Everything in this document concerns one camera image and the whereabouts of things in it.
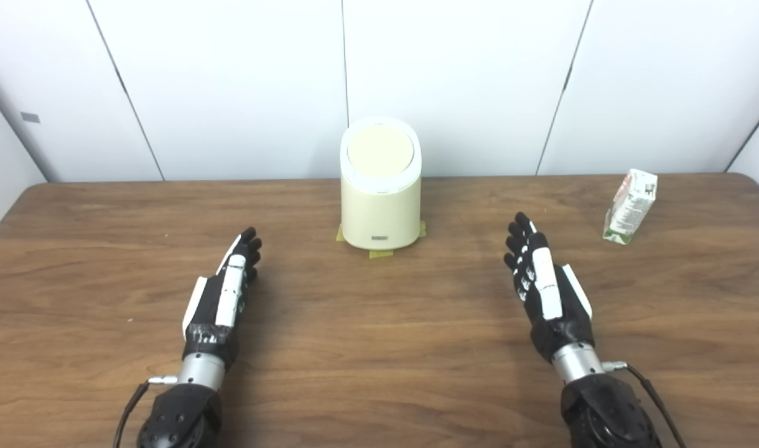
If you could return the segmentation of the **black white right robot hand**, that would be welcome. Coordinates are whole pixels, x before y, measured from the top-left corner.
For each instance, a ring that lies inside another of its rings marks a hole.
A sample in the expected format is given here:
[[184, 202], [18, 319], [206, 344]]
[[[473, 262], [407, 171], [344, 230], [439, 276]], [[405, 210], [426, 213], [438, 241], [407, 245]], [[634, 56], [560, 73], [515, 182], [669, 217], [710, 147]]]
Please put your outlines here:
[[542, 359], [551, 362], [570, 344], [595, 346], [592, 309], [569, 266], [556, 264], [546, 235], [523, 212], [508, 224], [503, 261], [531, 324], [529, 336]]

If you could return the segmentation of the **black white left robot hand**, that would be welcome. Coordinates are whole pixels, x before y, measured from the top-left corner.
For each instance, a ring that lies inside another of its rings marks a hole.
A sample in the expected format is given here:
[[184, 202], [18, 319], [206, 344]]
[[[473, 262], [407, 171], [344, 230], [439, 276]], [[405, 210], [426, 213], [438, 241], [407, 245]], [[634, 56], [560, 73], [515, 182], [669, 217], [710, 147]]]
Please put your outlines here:
[[183, 357], [214, 355], [229, 370], [240, 354], [238, 326], [248, 300], [248, 287], [258, 276], [262, 240], [254, 227], [238, 235], [217, 271], [199, 277], [182, 320]]

